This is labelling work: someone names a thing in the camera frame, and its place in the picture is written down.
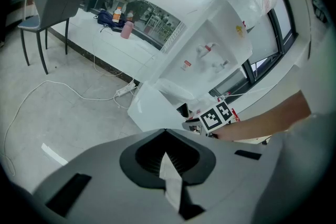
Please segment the person's arm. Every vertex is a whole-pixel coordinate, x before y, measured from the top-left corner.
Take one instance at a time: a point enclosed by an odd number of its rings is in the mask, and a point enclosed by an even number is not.
[[[293,123],[310,115],[310,109],[301,91],[271,110],[251,119],[225,125],[214,134],[222,140],[243,140],[272,135],[287,130]]]

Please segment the white sleeve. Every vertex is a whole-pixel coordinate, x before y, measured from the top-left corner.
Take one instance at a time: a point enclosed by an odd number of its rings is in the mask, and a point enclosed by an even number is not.
[[[333,27],[300,72],[300,88],[311,113],[336,111],[336,34]]]

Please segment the black baseboard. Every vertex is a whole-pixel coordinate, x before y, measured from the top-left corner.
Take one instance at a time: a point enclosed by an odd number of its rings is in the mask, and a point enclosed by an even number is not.
[[[59,40],[61,40],[62,42],[65,42],[65,36],[63,36],[62,34],[57,32],[56,30],[49,27],[48,31],[50,33],[52,33],[55,37],[57,37]],[[78,52],[79,54],[83,55],[85,58],[89,59],[91,62],[93,62],[93,54],[91,54],[88,51],[84,50],[83,48],[79,47],[76,43],[74,43],[70,39],[68,39],[68,46],[71,49]],[[116,77],[118,77],[119,79],[122,79],[123,81],[126,81],[126,82],[131,82],[132,81],[133,78],[130,77],[129,75],[126,75],[124,73],[119,74],[121,72],[119,69],[117,69],[117,68],[111,66],[110,64],[106,63],[105,61],[99,59],[97,56],[95,56],[94,58],[95,58],[94,62],[97,66],[101,67],[102,69],[106,70],[107,72],[110,72],[113,75],[116,75]],[[134,80],[134,83],[137,86],[139,85],[139,82],[137,80]]]

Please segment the red and white sticker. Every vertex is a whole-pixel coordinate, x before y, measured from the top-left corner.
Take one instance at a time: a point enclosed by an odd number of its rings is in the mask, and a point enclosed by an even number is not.
[[[181,66],[181,68],[185,71],[185,70],[187,70],[187,68],[189,66],[191,66],[191,63],[189,63],[187,60],[185,60],[183,65]]]

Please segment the small bottle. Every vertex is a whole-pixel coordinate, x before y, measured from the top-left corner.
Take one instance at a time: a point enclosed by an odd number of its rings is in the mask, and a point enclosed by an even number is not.
[[[132,33],[133,27],[134,27],[134,23],[130,21],[126,22],[124,25],[124,28],[121,31],[120,36],[125,39],[128,39]]]
[[[130,12],[128,12],[128,14],[127,14],[127,20],[133,21],[133,11],[132,10]]]
[[[112,21],[114,21],[115,23],[118,23],[120,19],[120,15],[121,15],[121,7],[117,7],[117,9],[113,13]]]

